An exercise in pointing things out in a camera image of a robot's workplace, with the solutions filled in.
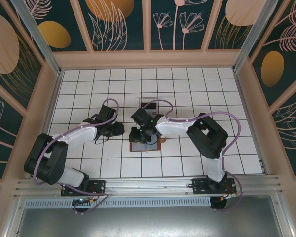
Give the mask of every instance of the floor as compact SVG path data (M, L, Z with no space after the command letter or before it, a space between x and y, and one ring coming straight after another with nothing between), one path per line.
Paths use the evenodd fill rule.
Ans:
M96 114L107 98L119 102L117 121L124 123L124 135L97 145L90 141L68 151L67 167L79 169L90 178L206 175L206 158L200 156L188 137L167 137L161 151L129 151L128 135L136 126L130 117L140 98L159 98L175 105L172 117L190 118L214 111L236 115L241 120L241 135L226 153L226 169L233 174L263 173L231 68L67 70L49 134L78 126ZM161 114L168 110L166 103L159 103ZM237 133L235 121L225 115L215 115L214 119L229 134L227 142L232 141Z

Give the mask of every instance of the dark teal wallpaper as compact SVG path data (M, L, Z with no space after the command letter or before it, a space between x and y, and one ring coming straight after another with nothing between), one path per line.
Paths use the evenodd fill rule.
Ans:
M296 80L296 0L285 9L253 67L269 105Z
M25 0L53 52L86 51L69 0Z
M249 57L250 57L250 58L251 58L252 54L254 53L254 51L256 50L258 44L260 43L261 38L264 36L264 34L265 34L267 28L268 28L269 25L271 24L273 18L275 17L275 15L276 15L278 9L280 8L280 6L282 5L283 1L284 1L284 0L278 0L278 2L277 2L277 4L276 4L276 7L275 7L275 10L274 10L273 13L271 14L271 16L270 16L270 18L268 19L268 21L267 21L267 23L266 23L264 29L263 29L262 32L261 32L259 38L257 39L256 43L253 45L253 47L252 47L252 49L251 49L251 51L250 51L250 53L249 53Z
M240 49L264 0L223 0L208 49Z
M152 0L151 49L201 49L212 6L211 0Z
M0 97L0 179L9 160L23 116Z
M296 92L273 113L273 118L296 175Z
M0 4L0 85L27 108L41 64Z
M143 50L142 0L79 0L95 51Z

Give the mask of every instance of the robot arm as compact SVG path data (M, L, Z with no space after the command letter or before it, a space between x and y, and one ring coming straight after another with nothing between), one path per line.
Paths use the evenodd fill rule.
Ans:
M222 169L222 149L226 146L228 134L211 117L205 117L193 122L173 122L163 115L155 118L148 115L144 109L138 109L131 118L140 129L132 128L130 142L150 141L151 135L188 135L200 154L206 157L208 178L219 183L225 177Z
M44 154L37 170L37 177L51 185L55 183L67 184L86 191L88 189L89 176L78 170L65 167L67 152L74 150L87 141L97 140L101 135L108 138L122 135L124 133L124 125L119 122L112 121L98 127L83 127L86 124L97 124L107 121L113 117L115 112L115 109L103 105L98 115L83 121L80 125L81 129L58 139L47 150L47 154ZM37 137L24 165L24 170L27 173L34 173L37 160L43 149L49 142L59 136L49 136L43 133Z

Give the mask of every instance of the metal base plate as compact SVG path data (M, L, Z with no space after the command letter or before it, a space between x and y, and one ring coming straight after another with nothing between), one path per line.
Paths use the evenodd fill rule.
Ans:
M105 180L90 180L90 186L87 192L103 194L105 192L105 183ZM63 187L60 195L63 197L88 196L86 194L76 192L68 187Z
M220 188L216 192L210 189L207 178L192 179L192 185L190 187L193 188L194 194L226 194L237 192L235 180L233 178L223 180Z

